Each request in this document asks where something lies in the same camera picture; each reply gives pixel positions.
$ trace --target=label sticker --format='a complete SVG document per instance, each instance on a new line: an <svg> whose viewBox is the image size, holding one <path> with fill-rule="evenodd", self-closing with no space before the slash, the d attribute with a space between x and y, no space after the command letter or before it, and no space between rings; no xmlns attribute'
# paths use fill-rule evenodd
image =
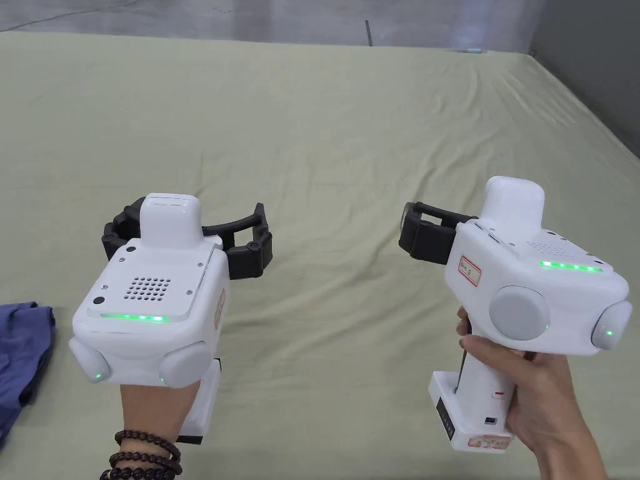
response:
<svg viewBox="0 0 640 480"><path fill-rule="evenodd" d="M478 435L469 438L467 445L479 449L506 450L510 443L510 436Z"/></svg>
<svg viewBox="0 0 640 480"><path fill-rule="evenodd" d="M466 258L464 255L460 257L460 263L458 264L458 271L464 275L464 277L474 284L474 287L478 286L480 282L480 276L482 275L482 270L480 270L471 260Z"/></svg>
<svg viewBox="0 0 640 480"><path fill-rule="evenodd" d="M224 289L222 289L222 293L220 294L220 298L218 298L218 308L216 308L216 316L213 317L213 325L218 329L218 325L220 325L220 319L222 318L222 310L225 308L225 300L227 298L227 294Z"/></svg>

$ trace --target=bed sheet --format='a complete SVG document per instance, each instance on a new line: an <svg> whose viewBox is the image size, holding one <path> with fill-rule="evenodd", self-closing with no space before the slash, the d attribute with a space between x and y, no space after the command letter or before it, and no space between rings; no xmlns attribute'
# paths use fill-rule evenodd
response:
<svg viewBox="0 0 640 480"><path fill-rule="evenodd" d="M537 477L521 444L449 447L427 385L460 364L457 304L397 246L407 201L477 214L491 176L533 180L545 226L640 305L640 162L528 56L5 33L0 111L0 303L51 305L60 327L3 479L107 467L118 389L89 384L67 341L105 222L151 191L196 195L206 224L263 202L273 232L265 275L232 286L188 479ZM639 340L635 315L617 349L572 359L616 478L640 477Z"/></svg>

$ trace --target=white top module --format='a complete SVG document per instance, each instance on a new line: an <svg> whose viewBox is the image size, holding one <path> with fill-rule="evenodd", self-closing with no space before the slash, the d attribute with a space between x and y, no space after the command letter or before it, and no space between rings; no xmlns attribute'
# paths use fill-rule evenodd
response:
<svg viewBox="0 0 640 480"><path fill-rule="evenodd" d="M200 202L190 195L147 196L140 230L78 308L70 346L93 381L179 387L201 378L213 359L227 255L218 236L203 236Z"/></svg>
<svg viewBox="0 0 640 480"><path fill-rule="evenodd" d="M631 313L628 284L611 265L543 229L544 201L533 182L489 180L480 218L456 227L447 285L474 333L507 347L566 355L611 348ZM597 338L603 317L609 327Z"/></svg>

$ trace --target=white handheld device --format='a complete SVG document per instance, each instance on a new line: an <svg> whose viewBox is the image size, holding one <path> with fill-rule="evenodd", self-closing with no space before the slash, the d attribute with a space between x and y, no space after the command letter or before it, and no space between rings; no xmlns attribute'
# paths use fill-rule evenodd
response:
<svg viewBox="0 0 640 480"><path fill-rule="evenodd" d="M494 177L479 218L407 204L399 245L413 258L446 265L445 281L474 335L530 352L611 349L631 316L628 284L611 265L543 229L544 201L533 182ZM460 451L507 449L513 391L510 381L466 352L460 372L434 372L429 383L451 445Z"/></svg>
<svg viewBox="0 0 640 480"><path fill-rule="evenodd" d="M249 227L254 240L235 247L233 233ZM201 227L197 198L152 193L105 232L110 261L74 315L69 347L94 383L182 388L201 380L179 438L199 444L220 378L215 352L230 280L260 276L271 260L264 208Z"/></svg>

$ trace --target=green led light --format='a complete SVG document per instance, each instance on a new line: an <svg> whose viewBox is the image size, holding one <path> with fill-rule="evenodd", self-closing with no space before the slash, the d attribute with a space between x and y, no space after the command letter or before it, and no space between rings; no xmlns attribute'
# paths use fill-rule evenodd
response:
<svg viewBox="0 0 640 480"><path fill-rule="evenodd" d="M144 315L120 315L120 314L100 314L103 318L124 318L127 320L137 320L140 322L168 322L169 317L149 317Z"/></svg>
<svg viewBox="0 0 640 480"><path fill-rule="evenodd" d="M569 263L556 263L549 262L547 260L543 260L540 262L540 265L548 268L559 268L562 270L577 270L577 271L588 271L592 273L602 273L604 270L602 268L596 267L587 267L585 265L574 265Z"/></svg>

